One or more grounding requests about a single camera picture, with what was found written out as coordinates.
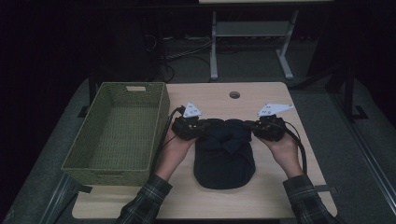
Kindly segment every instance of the black baseball cap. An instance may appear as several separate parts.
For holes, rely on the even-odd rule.
[[[236,189],[256,171],[251,130],[240,119],[207,119],[210,125],[195,142],[194,175],[208,189]]]

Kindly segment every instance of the human arm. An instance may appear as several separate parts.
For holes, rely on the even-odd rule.
[[[122,207],[117,224],[154,223],[164,198],[172,186],[168,183],[196,139],[184,141],[169,129],[164,142],[161,162],[153,176],[137,193],[136,197]]]
[[[304,174],[298,160],[298,148],[294,139],[285,133],[285,136],[278,142],[260,140],[268,146],[275,161],[288,177],[288,180],[283,182],[283,186],[298,223],[340,223],[328,212],[311,180]]]

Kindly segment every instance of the dark background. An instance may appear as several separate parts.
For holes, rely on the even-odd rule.
[[[97,7],[105,1],[98,2],[84,3]],[[346,64],[395,125],[393,2],[336,1],[308,75],[334,63]],[[81,82],[92,75],[99,82],[152,80],[158,56],[147,51],[149,43],[141,34],[158,35],[158,27],[175,37],[186,30],[193,35],[210,32],[204,26],[191,26],[202,21],[203,14],[187,14],[168,11],[157,24],[155,15],[146,12],[81,8],[76,2],[60,0],[0,1],[0,220]],[[210,22],[207,15],[204,21]],[[321,31],[309,29],[318,22],[311,20],[316,16],[303,12],[293,38],[317,38]]]

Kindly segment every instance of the table hole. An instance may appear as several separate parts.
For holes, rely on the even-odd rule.
[[[241,94],[237,91],[232,91],[230,92],[230,97],[233,99],[238,99],[239,97],[241,97]]]

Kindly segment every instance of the gray carpet floor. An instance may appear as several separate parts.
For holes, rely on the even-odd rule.
[[[183,44],[188,49],[190,44]],[[172,55],[185,49],[180,43],[167,43]],[[281,81],[288,86],[306,79],[305,74],[312,59],[315,42],[293,42],[287,54],[294,80],[286,80],[275,54],[275,45],[265,43],[259,48],[242,48],[235,52],[224,50],[218,56],[218,82]],[[169,62],[174,73],[170,83],[200,83],[209,81],[209,53],[201,52],[193,57]],[[171,76],[162,67],[165,79]],[[338,107],[342,93],[330,95],[324,90],[326,78],[302,91],[290,91],[299,116],[303,122],[319,166],[329,186],[338,209],[338,216],[349,224],[396,223],[384,194],[365,162],[360,146],[354,138],[350,125]],[[76,137],[83,121],[78,113],[89,103],[88,81],[81,83],[58,125],[37,160],[34,169],[15,200],[8,223],[53,223],[62,208],[76,191],[73,180],[66,181],[63,194],[54,194],[59,182],[65,179],[60,170],[65,155]],[[354,90],[354,105],[361,105],[369,119],[356,120],[362,136],[372,149],[389,181],[396,184],[395,129],[375,106],[370,94],[358,81]],[[114,220],[78,220],[72,217],[72,201],[63,211],[57,223],[113,223]],[[281,220],[294,223],[294,220]]]

